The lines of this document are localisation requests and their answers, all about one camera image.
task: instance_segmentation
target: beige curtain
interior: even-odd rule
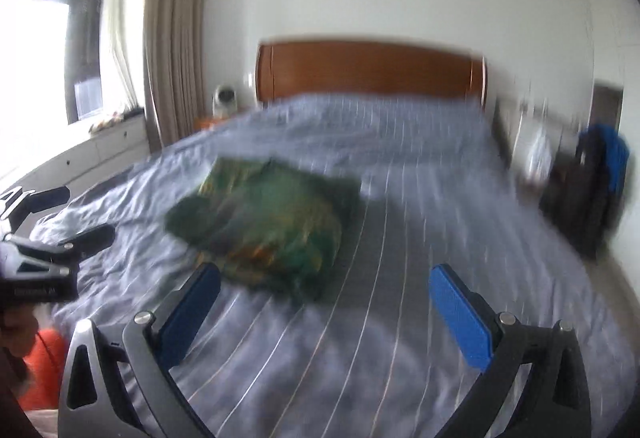
[[[194,132],[204,113],[203,0],[146,0],[145,109],[152,151]]]

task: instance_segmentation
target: orange fabric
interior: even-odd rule
[[[23,411],[57,409],[68,344],[54,329],[41,330],[31,353],[24,358],[31,386],[18,399]]]

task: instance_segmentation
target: bed sheet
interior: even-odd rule
[[[97,185],[32,237],[56,241],[98,223],[114,245],[86,261],[80,296],[56,306],[70,335],[91,317],[122,322],[154,308],[193,270],[164,213],[216,157],[279,158],[362,181],[361,205],[316,303],[224,284],[171,373],[217,437],[432,437],[478,376],[427,292],[448,262],[496,311],[524,323],[574,323],[591,393],[593,436],[631,401],[637,359],[578,256],[518,203],[478,105],[412,98],[301,96],[238,117]],[[491,436],[524,386],[518,376]],[[127,379],[142,418],[148,409]]]

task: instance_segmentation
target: nightstand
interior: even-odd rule
[[[226,121],[228,121],[231,117],[196,117],[194,126],[196,131],[203,131],[203,129],[209,129],[213,126],[218,126]]]

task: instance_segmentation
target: person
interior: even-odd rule
[[[0,376],[36,430],[44,438],[57,438],[58,397],[67,347],[55,330],[38,329],[33,309],[22,305],[1,314],[0,348],[4,353]]]

